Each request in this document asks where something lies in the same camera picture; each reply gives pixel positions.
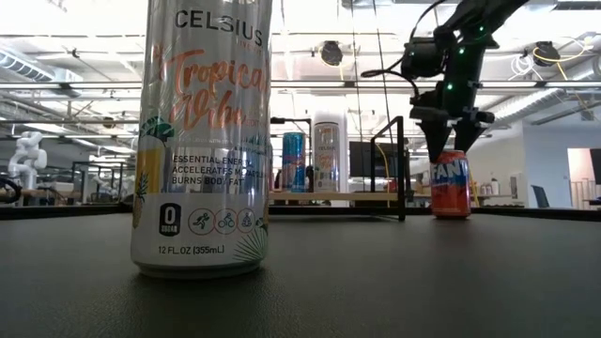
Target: aluminum can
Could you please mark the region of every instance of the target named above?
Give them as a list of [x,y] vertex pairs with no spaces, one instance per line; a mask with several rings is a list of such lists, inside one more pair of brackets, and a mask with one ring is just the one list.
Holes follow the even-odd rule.
[[463,151],[444,151],[430,167],[432,212],[439,218],[466,218],[470,208],[470,168]]
[[131,259],[256,269],[268,243],[270,0],[149,0]]
[[305,135],[302,132],[287,132],[283,144],[282,191],[305,192]]
[[315,191],[340,192],[340,128],[337,123],[314,126]]

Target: ceiling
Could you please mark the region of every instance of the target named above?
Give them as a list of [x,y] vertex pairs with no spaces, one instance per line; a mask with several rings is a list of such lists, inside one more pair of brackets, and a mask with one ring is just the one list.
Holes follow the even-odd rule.
[[[273,81],[355,81],[356,73],[390,65],[401,57],[410,30],[427,3],[431,3],[409,0],[391,5],[399,1],[377,0],[375,12],[370,1],[353,0],[352,10],[350,1],[273,1]],[[23,54],[43,68],[68,69],[77,80],[84,82],[139,82],[144,72],[146,6],[146,0],[0,0],[0,50]],[[565,69],[596,55],[601,49],[601,38],[595,34],[601,11],[576,10],[576,6],[554,10],[557,6],[557,1],[532,0],[510,18],[495,34],[501,47],[486,54],[482,80],[505,82],[558,76],[556,67],[535,66],[524,75],[516,74],[515,68],[512,70],[512,63],[515,65],[524,49],[532,50],[539,40],[553,41],[563,58],[579,55],[562,63]],[[437,23],[445,22],[454,11],[455,5],[439,6],[422,20],[417,35],[430,34]],[[330,67],[319,57],[319,49],[325,40],[339,42],[344,52],[341,67]],[[2,71],[0,81],[28,80]],[[370,81],[382,82],[383,79]],[[386,81],[398,79],[387,77]],[[21,90],[10,94],[67,116],[69,106],[65,97],[57,97],[48,91]],[[103,96],[104,99],[74,100],[70,110],[71,113],[78,112],[79,118],[111,116],[135,120],[139,116],[139,94],[135,89],[84,91],[83,98]],[[489,108],[505,99],[507,95],[480,95],[477,105]],[[408,101],[408,94],[393,91],[385,95],[381,91],[357,92],[353,88],[335,93],[317,88],[277,89],[272,90],[270,111],[272,116],[304,118],[318,108],[342,109],[349,112],[348,133],[358,135],[361,106],[362,134],[368,136],[386,125],[387,113],[408,118]],[[548,123],[561,121],[560,118]],[[134,135],[135,129],[135,125],[117,125],[114,129],[90,125],[82,132],[127,136]],[[271,133],[296,129],[294,125],[272,126]],[[414,122],[409,122],[405,133],[417,135],[421,131]],[[420,148],[422,143],[423,140],[418,140],[413,144]],[[123,141],[121,146],[132,144]]]

